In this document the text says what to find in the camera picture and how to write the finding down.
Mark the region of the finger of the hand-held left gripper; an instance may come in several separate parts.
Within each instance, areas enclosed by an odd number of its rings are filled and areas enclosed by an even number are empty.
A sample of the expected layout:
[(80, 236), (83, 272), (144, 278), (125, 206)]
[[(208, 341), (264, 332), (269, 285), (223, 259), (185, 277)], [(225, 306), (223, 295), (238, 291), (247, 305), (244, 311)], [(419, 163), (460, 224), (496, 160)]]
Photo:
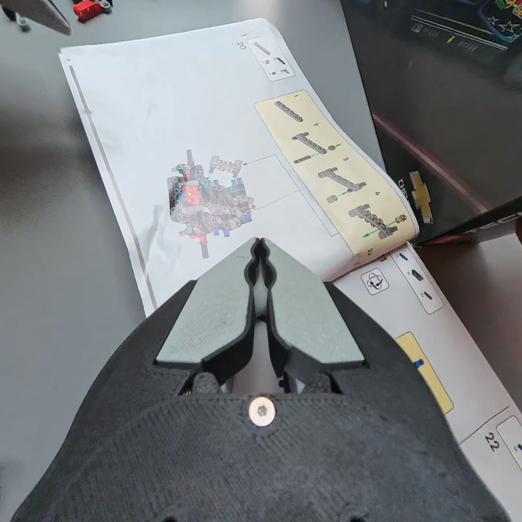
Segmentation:
[(23, 31), (30, 29), (29, 19), (66, 36), (72, 33), (69, 22), (52, 1), (1, 1), (1, 10)]

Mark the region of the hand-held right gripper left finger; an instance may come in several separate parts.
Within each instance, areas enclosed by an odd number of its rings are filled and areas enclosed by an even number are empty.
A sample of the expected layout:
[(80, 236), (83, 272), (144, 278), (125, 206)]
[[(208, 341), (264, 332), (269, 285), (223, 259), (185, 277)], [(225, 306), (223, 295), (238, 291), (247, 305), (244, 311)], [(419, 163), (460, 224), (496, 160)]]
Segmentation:
[(162, 366), (212, 374), (225, 384), (250, 362), (260, 239), (251, 238), (194, 282), (159, 350)]

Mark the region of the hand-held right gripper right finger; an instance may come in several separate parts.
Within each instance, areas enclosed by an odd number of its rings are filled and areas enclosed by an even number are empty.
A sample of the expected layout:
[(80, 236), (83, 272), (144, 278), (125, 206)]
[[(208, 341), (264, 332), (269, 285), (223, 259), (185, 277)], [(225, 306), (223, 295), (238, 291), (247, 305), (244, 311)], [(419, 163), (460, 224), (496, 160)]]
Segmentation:
[(364, 356), (323, 280), (271, 240), (260, 241), (269, 355), (277, 377), (362, 368)]

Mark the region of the pile of lego pieces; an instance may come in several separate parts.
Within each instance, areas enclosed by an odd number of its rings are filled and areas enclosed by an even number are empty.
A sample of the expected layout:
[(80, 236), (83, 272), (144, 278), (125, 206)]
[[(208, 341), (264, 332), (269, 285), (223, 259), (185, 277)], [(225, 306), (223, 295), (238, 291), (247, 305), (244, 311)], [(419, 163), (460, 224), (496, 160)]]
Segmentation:
[(80, 23), (85, 23), (101, 13), (110, 14), (113, 1), (73, 1), (73, 13)]

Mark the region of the lego instruction booklet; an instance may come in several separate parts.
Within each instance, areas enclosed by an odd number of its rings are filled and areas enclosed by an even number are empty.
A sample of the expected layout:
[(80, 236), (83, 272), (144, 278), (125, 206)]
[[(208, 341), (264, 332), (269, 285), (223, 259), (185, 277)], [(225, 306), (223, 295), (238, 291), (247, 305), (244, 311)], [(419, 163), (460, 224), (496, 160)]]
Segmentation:
[(406, 197), (258, 18), (62, 49), (147, 316), (251, 238), (369, 313), (521, 521), (521, 412), (410, 241)]

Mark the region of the lego set box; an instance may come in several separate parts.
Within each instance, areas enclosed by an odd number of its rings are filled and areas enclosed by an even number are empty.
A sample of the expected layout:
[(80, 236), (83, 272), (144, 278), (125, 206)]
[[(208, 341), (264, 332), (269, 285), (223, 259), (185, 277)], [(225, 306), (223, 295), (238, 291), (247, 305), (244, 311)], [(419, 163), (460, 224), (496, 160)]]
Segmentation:
[(341, 1), (415, 245), (521, 229), (521, 1)]

